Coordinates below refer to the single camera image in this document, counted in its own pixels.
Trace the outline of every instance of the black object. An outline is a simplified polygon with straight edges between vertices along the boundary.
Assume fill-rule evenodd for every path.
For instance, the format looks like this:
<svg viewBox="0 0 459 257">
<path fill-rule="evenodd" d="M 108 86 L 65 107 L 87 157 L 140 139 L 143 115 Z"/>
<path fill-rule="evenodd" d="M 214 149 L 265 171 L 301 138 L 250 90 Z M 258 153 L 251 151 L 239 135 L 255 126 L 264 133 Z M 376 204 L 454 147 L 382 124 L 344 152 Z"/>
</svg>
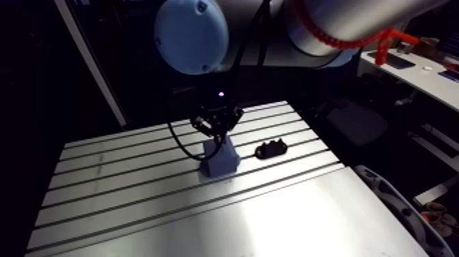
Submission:
<svg viewBox="0 0 459 257">
<path fill-rule="evenodd" d="M 288 146 L 286 143 L 279 139 L 278 141 L 272 140 L 268 144 L 263 143 L 255 149 L 255 157 L 264 160 L 279 155 L 283 155 L 287 152 Z"/>
<path fill-rule="evenodd" d="M 224 105 L 215 109 L 204 106 L 198 116 L 191 118 L 191 125 L 208 137 L 220 136 L 223 138 L 227 131 L 231 131 L 242 117 L 244 111 L 235 106 Z"/>
<path fill-rule="evenodd" d="M 448 79 L 451 79 L 454 82 L 459 83 L 459 72 L 456 72 L 454 70 L 445 70 L 445 71 L 439 72 L 439 75 L 444 76 Z"/>
<path fill-rule="evenodd" d="M 376 59 L 376 51 L 369 53 L 368 56 Z M 416 66 L 416 64 L 391 53 L 387 54 L 387 64 L 399 70 Z"/>
</svg>

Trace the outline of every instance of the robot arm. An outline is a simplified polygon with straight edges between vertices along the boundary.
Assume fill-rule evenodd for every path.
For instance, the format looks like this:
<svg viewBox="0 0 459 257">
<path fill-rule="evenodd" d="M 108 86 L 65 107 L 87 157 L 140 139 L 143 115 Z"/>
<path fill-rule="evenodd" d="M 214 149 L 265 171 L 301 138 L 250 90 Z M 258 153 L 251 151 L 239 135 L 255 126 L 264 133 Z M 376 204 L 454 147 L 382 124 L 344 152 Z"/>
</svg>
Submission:
<svg viewBox="0 0 459 257">
<path fill-rule="evenodd" d="M 365 44 L 446 1 L 167 0 L 156 16 L 154 36 L 163 59 L 188 75 L 229 70 L 241 48 L 240 65 L 324 68 L 345 64 L 361 46 L 343 50 L 312 32 Z"/>
</svg>

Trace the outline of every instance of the desk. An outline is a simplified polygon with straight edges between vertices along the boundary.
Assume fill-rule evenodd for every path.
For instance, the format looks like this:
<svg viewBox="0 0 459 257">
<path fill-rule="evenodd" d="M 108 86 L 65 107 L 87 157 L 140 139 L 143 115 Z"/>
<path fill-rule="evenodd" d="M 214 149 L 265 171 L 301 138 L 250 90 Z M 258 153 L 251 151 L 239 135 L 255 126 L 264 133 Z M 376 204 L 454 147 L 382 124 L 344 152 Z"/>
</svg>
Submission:
<svg viewBox="0 0 459 257">
<path fill-rule="evenodd" d="M 397 69 L 390 65 L 383 64 L 382 66 L 376 66 L 379 69 L 399 78 L 400 80 L 410 84 L 415 89 L 426 93 L 428 96 L 431 96 L 441 103 L 444 103 L 448 107 L 452 108 L 459 112 L 459 83 L 456 83 L 450 79 L 447 79 L 443 76 L 440 76 L 438 73 L 446 70 L 442 65 L 424 58 L 422 56 L 416 55 L 414 53 L 400 54 L 397 53 L 395 49 L 389 49 L 390 53 L 393 53 L 403 59 L 406 59 L 412 63 L 415 63 L 416 66 L 405 69 Z M 374 58 L 368 56 L 368 53 L 371 51 L 364 52 L 361 54 L 361 59 L 374 65 Z M 424 70 L 424 66 L 429 66 L 431 70 Z M 454 140 L 448 138 L 448 136 L 442 134 L 442 132 L 432 128 L 428 124 L 423 125 L 424 128 L 429 128 L 429 132 L 444 141 L 446 144 L 450 145 L 452 148 L 459 150 L 459 144 Z M 444 152 L 438 149 L 436 146 L 431 144 L 429 141 L 425 140 L 422 137 L 415 136 L 412 137 L 415 142 L 420 146 L 431 152 L 433 155 L 438 157 L 442 162 L 446 163 L 452 169 L 459 172 L 459 156 L 451 158 L 447 156 Z M 417 195 L 414 198 L 414 201 L 418 205 L 422 206 L 427 202 L 434 201 L 435 199 L 442 196 L 444 193 L 447 193 L 448 189 L 459 183 L 459 174 L 450 178 L 449 180 L 441 183 L 426 192 L 423 192 Z"/>
<path fill-rule="evenodd" d="M 230 136 L 242 159 L 218 179 L 165 124 L 66 144 L 26 256 L 427 256 L 287 102 L 246 108 Z M 280 137 L 285 155 L 253 156 Z"/>
<path fill-rule="evenodd" d="M 408 55 L 399 54 L 395 49 L 389 49 L 389 52 L 415 63 L 416 66 L 401 70 L 388 64 L 376 67 L 459 112 L 459 83 L 438 74 L 446 70 L 442 65 L 414 53 Z M 361 59 L 374 65 L 374 58 L 368 56 L 368 53 L 371 53 L 371 51 L 362 53 Z M 424 66 L 429 66 L 432 70 L 424 70 Z"/>
</svg>

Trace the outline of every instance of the object on desk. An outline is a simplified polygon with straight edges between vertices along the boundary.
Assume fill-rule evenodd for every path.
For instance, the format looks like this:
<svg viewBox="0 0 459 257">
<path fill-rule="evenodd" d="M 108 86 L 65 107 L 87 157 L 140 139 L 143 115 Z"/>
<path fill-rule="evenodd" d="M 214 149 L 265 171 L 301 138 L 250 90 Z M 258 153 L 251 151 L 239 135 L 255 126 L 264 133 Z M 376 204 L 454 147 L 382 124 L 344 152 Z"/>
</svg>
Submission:
<svg viewBox="0 0 459 257">
<path fill-rule="evenodd" d="M 376 58 L 376 52 L 371 52 L 368 54 L 368 56 Z M 405 59 L 391 53 L 387 54 L 387 64 L 399 70 L 416 66 L 416 64 L 410 61 L 406 61 Z"/>
<path fill-rule="evenodd" d="M 272 140 L 268 144 L 263 143 L 255 149 L 255 156 L 258 159 L 264 160 L 279 155 L 283 155 L 287 152 L 288 146 L 286 143 L 279 139 L 278 141 Z"/>
<path fill-rule="evenodd" d="M 456 72 L 454 70 L 445 70 L 443 72 L 439 72 L 439 75 L 459 83 L 459 72 Z"/>
<path fill-rule="evenodd" d="M 216 144 L 213 139 L 203 143 L 204 154 L 208 156 L 214 151 Z M 220 150 L 211 159 L 201 162 L 201 173 L 209 178 L 224 176 L 236 171 L 240 157 L 234 149 L 230 137 L 226 137 Z"/>
<path fill-rule="evenodd" d="M 398 48 L 397 48 L 397 52 L 398 53 L 405 53 L 405 54 L 409 54 L 411 52 L 411 50 L 413 49 L 414 45 L 413 44 L 409 44 L 407 42 L 401 42 L 399 45 L 398 45 Z"/>
</svg>

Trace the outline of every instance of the metal work surface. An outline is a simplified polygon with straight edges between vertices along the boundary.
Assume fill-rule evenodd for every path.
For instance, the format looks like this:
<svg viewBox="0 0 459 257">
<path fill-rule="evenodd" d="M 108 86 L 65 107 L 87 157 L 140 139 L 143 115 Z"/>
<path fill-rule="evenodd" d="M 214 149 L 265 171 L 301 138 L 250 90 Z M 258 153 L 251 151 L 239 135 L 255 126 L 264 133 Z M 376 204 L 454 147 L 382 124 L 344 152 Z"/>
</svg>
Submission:
<svg viewBox="0 0 459 257">
<path fill-rule="evenodd" d="M 165 125 L 66 144 L 26 256 L 425 256 L 287 102 L 245 111 L 225 178 L 202 177 Z M 202 152 L 207 137 L 173 125 Z M 285 155 L 253 157 L 280 137 Z"/>
</svg>

